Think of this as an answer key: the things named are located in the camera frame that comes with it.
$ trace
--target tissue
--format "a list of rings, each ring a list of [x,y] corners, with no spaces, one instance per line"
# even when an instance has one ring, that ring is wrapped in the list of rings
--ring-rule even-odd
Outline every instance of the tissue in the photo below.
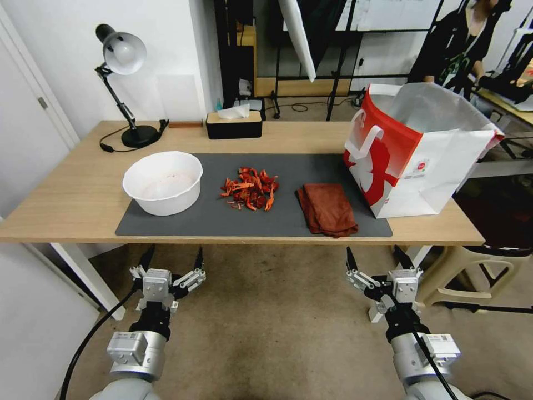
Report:
[[[250,115],[250,103],[217,111],[222,119],[248,118]]]

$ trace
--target desk lamp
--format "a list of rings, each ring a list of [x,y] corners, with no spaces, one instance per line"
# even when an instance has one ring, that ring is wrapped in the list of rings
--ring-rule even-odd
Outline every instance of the desk lamp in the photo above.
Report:
[[[120,75],[137,72],[146,59],[146,46],[137,36],[116,32],[107,24],[100,24],[96,27],[96,36],[103,44],[104,63],[95,68],[95,71],[129,123],[129,128],[122,134],[122,143],[127,147],[140,148],[156,142],[161,137],[161,133],[151,126],[136,126],[135,116],[128,106],[120,101],[107,80],[113,72]]]

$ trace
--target person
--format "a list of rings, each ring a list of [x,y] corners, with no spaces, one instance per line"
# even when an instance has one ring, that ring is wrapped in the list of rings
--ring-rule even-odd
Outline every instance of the person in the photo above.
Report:
[[[434,82],[459,93],[470,73],[479,81],[496,22],[509,8],[510,0],[474,0],[449,13],[428,36],[408,82]]]

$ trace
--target white plastic basin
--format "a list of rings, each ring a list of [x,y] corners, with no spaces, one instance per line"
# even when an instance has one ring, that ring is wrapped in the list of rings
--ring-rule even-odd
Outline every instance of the white plastic basin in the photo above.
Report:
[[[124,191],[147,213],[177,214],[200,195],[200,160],[189,153],[169,151],[141,158],[124,174]]]

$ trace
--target lamp shade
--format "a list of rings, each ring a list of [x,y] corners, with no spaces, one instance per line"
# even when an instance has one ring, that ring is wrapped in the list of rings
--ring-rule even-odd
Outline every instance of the lamp shade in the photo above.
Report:
[[[111,71],[120,75],[137,72],[146,59],[146,46],[137,36],[116,32],[112,27],[101,24],[96,36],[103,44],[104,60]]]

